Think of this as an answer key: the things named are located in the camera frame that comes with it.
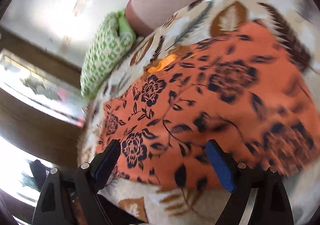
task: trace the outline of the brown leaf print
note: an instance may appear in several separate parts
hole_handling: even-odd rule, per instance
[[[275,22],[277,36],[282,46],[287,50],[290,55],[290,61],[296,65],[300,71],[304,71],[309,66],[311,59],[310,51],[296,37],[295,31],[291,28],[289,23],[273,6],[265,3],[259,3],[265,7],[272,20]]]
[[[175,204],[175,205],[168,206],[164,210],[167,211],[167,212],[170,212],[170,211],[181,209],[183,206],[184,206],[183,203],[178,203],[178,204]]]
[[[211,24],[212,37],[227,32],[236,31],[241,24],[247,21],[247,9],[238,1],[221,11]]]
[[[171,25],[171,23],[176,19],[177,14],[173,14],[169,17],[168,20],[166,20],[163,25],[161,26],[161,28],[167,28],[169,25]]]
[[[172,191],[172,189],[161,187],[156,191],[156,193],[168,193],[168,192],[171,192],[171,191]]]
[[[180,217],[180,216],[183,216],[184,214],[188,213],[189,210],[185,210],[183,212],[179,212],[179,213],[173,213],[173,214],[170,214],[169,217]]]
[[[161,52],[161,49],[162,49],[162,46],[163,46],[163,42],[164,42],[164,36],[161,35],[160,36],[160,40],[159,40],[159,43],[158,43],[158,47],[157,49],[155,50],[155,52],[153,53],[153,56],[150,60],[150,63],[153,63],[153,61],[157,60],[159,55],[160,55],[160,52]]]
[[[149,50],[152,42],[153,42],[154,35],[150,37],[144,45],[133,55],[130,66],[139,63],[142,58],[146,55],[147,51]]]
[[[149,223],[143,197],[138,199],[124,199],[119,201],[118,205],[121,209],[137,217],[139,220]]]
[[[172,194],[172,195],[169,195],[168,197],[160,200],[159,202],[160,203],[168,203],[168,202],[174,201],[176,199],[179,199],[180,197],[181,197],[181,194]]]
[[[193,9],[194,7],[196,7],[197,5],[199,5],[203,0],[196,0],[194,2],[192,2],[189,6],[188,6],[188,10]]]

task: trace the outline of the floral dress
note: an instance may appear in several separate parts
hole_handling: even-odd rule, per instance
[[[161,71],[104,104],[96,152],[112,139],[114,173],[165,188],[220,187],[208,140],[238,162],[282,174],[319,155],[316,107],[298,67],[260,21],[192,44]]]

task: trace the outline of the orange floral fabric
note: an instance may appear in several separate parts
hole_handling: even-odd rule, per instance
[[[268,29],[190,45],[163,70],[104,105],[96,152],[121,141],[114,174],[166,188],[218,188],[205,145],[290,175],[319,155],[320,124],[298,68]]]

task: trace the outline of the metal screw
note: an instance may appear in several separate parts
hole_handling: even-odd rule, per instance
[[[57,173],[58,172],[58,169],[57,168],[52,168],[51,170],[50,170],[50,173],[51,174],[55,174],[55,173]]]
[[[270,167],[271,172],[278,172],[278,169],[275,166]]]
[[[89,163],[81,164],[81,168],[82,168],[82,169],[88,169],[88,168],[89,168],[89,166],[90,166],[90,164],[89,164]]]
[[[247,165],[246,165],[245,163],[239,163],[239,164],[238,164],[238,167],[239,167],[240,169],[245,169],[245,168],[247,167]]]

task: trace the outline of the wall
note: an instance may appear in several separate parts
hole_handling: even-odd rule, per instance
[[[122,9],[129,0],[12,0],[0,25],[81,67],[84,55],[104,16]]]
[[[76,168],[82,129],[51,117],[0,89],[0,136],[51,163]]]
[[[7,49],[20,58],[80,89],[81,70],[0,27],[0,51]]]

